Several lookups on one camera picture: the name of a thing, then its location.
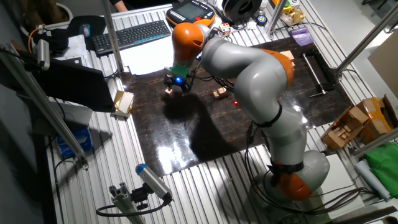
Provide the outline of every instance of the black keyboard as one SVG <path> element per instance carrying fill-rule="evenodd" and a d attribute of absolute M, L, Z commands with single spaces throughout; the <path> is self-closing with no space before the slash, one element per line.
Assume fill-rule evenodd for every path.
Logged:
<path fill-rule="evenodd" d="M 171 33 L 164 21 L 149 22 L 116 31 L 120 50 L 159 40 L 170 35 Z M 98 57 L 113 52 L 109 34 L 93 37 L 92 40 Z"/>

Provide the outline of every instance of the orange cable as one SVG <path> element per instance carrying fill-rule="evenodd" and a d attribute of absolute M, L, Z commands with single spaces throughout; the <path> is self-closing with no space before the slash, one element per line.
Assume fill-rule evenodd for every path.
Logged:
<path fill-rule="evenodd" d="M 32 39 L 32 36 L 35 32 L 37 32 L 39 30 L 39 28 L 34 29 L 30 35 L 29 35 L 29 39 L 27 40 L 27 49 L 29 50 L 29 53 L 32 53 L 32 50 L 30 48 L 30 40 Z"/>

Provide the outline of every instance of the silver cylinder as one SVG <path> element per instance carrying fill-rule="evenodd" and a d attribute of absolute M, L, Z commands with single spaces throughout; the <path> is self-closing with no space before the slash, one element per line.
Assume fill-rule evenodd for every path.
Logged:
<path fill-rule="evenodd" d="M 286 2 L 287 2 L 287 0 L 279 0 L 278 5 L 276 5 L 274 14 L 272 15 L 271 22 L 267 28 L 268 36 L 270 36 L 270 34 L 272 34 L 272 31 L 274 30 L 276 23 L 278 22 L 280 16 L 282 15 L 282 11 L 284 10 Z"/>
<path fill-rule="evenodd" d="M 379 35 L 383 28 L 390 22 L 391 19 L 398 13 L 398 3 L 382 18 L 372 31 L 356 46 L 356 48 L 343 60 L 337 67 L 335 75 L 339 75 L 344 69 L 367 47 L 372 40 Z"/>
<path fill-rule="evenodd" d="M 103 0 L 103 3 L 105 9 L 104 18 L 105 18 L 106 28 L 108 29 L 109 40 L 111 41 L 114 58 L 116 60 L 116 66 L 118 67 L 118 73 L 121 73 L 123 72 L 123 63 L 122 63 L 122 57 L 120 56 L 118 38 L 116 37 L 116 31 L 113 25 L 111 7 L 109 5 L 109 0 Z"/>

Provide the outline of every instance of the green bag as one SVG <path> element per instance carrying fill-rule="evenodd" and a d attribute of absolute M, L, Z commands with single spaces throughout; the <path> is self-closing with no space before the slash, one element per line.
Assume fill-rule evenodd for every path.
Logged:
<path fill-rule="evenodd" d="M 378 177 L 391 196 L 398 198 L 398 146 L 387 142 L 365 153 L 371 171 Z"/>

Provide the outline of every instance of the robotic arm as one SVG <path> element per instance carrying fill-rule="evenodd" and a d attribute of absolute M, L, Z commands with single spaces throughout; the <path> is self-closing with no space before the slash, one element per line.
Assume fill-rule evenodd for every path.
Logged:
<path fill-rule="evenodd" d="M 277 101 L 293 80 L 290 60 L 280 53 L 238 46 L 218 36 L 210 39 L 209 34 L 203 25 L 177 25 L 172 34 L 173 69 L 188 70 L 202 52 L 201 65 L 208 73 L 236 78 L 235 98 L 267 136 L 271 150 L 272 173 L 263 187 L 275 201 L 308 199 L 326 179 L 330 165 L 318 151 L 305 152 L 307 131 L 301 115 Z"/>

